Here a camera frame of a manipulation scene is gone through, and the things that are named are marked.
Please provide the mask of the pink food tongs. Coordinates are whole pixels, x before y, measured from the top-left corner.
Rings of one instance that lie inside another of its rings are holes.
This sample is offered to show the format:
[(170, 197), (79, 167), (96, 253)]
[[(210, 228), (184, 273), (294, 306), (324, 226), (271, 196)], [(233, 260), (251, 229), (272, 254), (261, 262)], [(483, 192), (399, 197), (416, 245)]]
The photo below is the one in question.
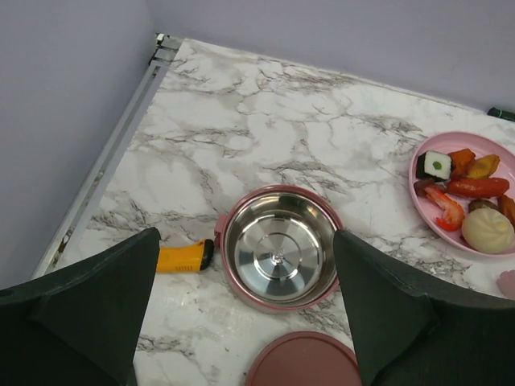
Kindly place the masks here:
[(504, 271), (496, 280), (501, 293), (508, 299), (515, 300), (515, 270)]

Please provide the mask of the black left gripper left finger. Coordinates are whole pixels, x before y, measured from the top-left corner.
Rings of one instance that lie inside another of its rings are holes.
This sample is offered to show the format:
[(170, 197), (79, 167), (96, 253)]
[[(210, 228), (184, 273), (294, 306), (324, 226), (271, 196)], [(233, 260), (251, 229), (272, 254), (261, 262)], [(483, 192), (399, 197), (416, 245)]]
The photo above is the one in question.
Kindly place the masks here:
[(155, 279), (148, 228), (1, 292), (3, 385), (136, 385), (134, 353)]

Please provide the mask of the white steamed bun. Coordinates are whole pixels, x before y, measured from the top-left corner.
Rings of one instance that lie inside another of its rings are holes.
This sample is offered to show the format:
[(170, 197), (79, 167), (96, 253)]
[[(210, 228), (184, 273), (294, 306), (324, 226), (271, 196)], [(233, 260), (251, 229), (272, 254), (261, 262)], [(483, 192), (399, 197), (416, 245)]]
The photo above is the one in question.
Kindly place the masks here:
[(469, 213), (461, 232), (467, 243), (481, 253), (505, 253), (514, 242), (514, 227), (509, 219), (487, 207)]

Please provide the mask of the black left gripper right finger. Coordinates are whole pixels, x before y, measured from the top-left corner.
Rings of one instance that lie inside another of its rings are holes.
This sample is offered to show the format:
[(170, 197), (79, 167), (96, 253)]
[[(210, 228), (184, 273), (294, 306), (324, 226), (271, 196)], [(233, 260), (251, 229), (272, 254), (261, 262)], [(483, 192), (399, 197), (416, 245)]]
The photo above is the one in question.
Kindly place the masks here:
[(512, 385), (514, 302), (451, 284), (347, 230), (333, 254), (364, 385)]

